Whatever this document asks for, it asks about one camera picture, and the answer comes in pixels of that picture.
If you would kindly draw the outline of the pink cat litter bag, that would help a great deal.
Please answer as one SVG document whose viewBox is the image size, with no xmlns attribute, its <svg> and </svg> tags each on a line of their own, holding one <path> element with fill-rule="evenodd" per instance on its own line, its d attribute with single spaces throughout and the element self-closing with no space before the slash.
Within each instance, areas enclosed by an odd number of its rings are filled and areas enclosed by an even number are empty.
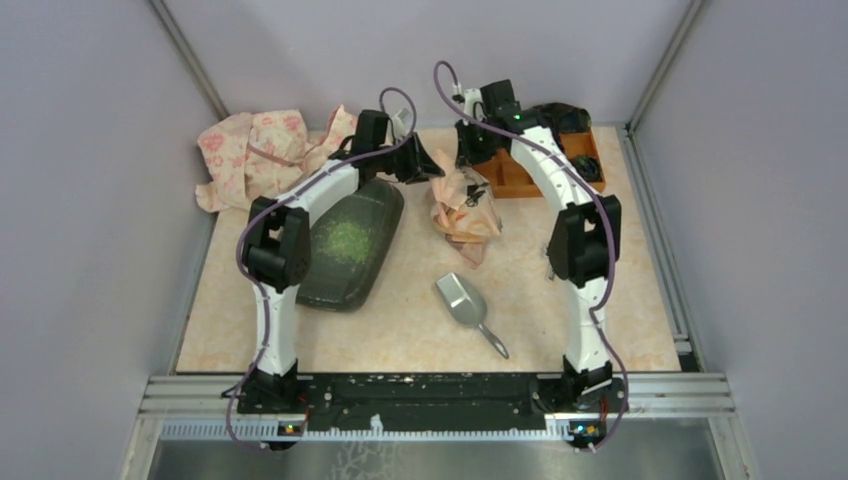
<svg viewBox="0 0 848 480">
<path fill-rule="evenodd" d="M 487 245 L 502 233 L 490 183 L 470 168 L 452 168 L 430 180 L 434 228 L 455 249 L 469 268 L 479 268 Z"/>
</svg>

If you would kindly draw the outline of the dark grey litter box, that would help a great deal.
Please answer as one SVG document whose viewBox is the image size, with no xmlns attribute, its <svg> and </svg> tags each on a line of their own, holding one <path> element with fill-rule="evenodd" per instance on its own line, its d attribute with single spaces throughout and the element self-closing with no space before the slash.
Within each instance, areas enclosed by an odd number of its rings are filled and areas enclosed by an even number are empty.
<svg viewBox="0 0 848 480">
<path fill-rule="evenodd" d="M 331 312 L 361 308 L 381 272 L 404 204 L 398 188 L 374 179 L 322 215 L 311 230 L 312 260 L 297 303 Z"/>
</svg>

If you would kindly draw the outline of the grey metal litter scoop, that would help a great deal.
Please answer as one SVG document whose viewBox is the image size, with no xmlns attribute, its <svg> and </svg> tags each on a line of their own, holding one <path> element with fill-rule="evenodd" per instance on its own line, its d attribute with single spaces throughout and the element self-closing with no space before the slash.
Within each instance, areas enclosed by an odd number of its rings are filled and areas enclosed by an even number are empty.
<svg viewBox="0 0 848 480">
<path fill-rule="evenodd" d="M 503 341 L 486 325 L 488 304 L 471 282 L 451 272 L 436 280 L 435 288 L 449 314 L 459 325 L 477 330 L 501 357 L 511 358 Z"/>
</svg>

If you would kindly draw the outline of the grey bag sealing clip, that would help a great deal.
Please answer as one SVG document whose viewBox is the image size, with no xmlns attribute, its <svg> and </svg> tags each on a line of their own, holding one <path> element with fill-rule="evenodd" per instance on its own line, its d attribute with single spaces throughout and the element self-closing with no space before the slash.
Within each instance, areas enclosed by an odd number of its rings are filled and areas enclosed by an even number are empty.
<svg viewBox="0 0 848 480">
<path fill-rule="evenodd" d="M 553 270 L 553 267 L 552 267 L 552 264 L 551 264 L 551 261 L 550 261 L 550 256 L 549 256 L 549 249 L 548 249 L 548 247 L 544 247 L 544 248 L 543 248 L 543 254 L 544 254 L 544 258 L 545 258 L 545 265 L 546 265 L 545 278 L 546 278 L 548 281 L 553 281 L 553 280 L 554 280 L 554 278 L 555 278 L 555 272 L 554 272 L 554 270 Z"/>
</svg>

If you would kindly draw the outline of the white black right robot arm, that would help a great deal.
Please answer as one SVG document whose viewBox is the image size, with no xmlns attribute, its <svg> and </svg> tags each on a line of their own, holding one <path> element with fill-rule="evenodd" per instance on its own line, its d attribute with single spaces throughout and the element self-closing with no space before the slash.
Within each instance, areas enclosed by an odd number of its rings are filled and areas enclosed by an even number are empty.
<svg viewBox="0 0 848 480">
<path fill-rule="evenodd" d="M 454 81 L 442 98 L 460 116 L 461 159 L 480 164 L 506 150 L 556 215 L 546 254 L 569 309 L 563 398 L 572 410 L 588 412 L 613 386 L 614 367 L 623 364 L 605 325 L 620 256 L 621 203 L 579 175 L 556 129 L 538 110 L 521 107 L 510 81 L 478 89 Z"/>
</svg>

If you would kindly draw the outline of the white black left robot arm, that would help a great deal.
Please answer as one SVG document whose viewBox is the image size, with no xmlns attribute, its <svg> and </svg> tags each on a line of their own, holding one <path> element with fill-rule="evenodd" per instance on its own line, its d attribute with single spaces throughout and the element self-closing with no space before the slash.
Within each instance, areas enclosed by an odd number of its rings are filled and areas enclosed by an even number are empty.
<svg viewBox="0 0 848 480">
<path fill-rule="evenodd" d="M 407 109 L 395 116 L 364 110 L 354 134 L 301 185 L 275 198 L 253 201 L 236 257 L 256 295 L 257 347 L 230 397 L 238 412 L 285 414 L 307 408 L 295 341 L 296 299 L 312 260 L 311 228 L 380 173 L 405 184 L 442 175 L 424 150 L 416 126 L 416 113 Z"/>
</svg>

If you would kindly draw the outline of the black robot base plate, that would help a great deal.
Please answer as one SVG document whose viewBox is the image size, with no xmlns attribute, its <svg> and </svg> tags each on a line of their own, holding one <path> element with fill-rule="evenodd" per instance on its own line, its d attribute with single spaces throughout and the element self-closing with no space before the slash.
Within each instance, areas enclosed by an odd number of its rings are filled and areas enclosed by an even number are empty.
<svg viewBox="0 0 848 480">
<path fill-rule="evenodd" d="M 303 414 L 310 432 L 541 430 L 548 414 L 610 419 L 623 382 L 578 394 L 560 373 L 254 373 L 236 396 L 240 414 Z"/>
</svg>

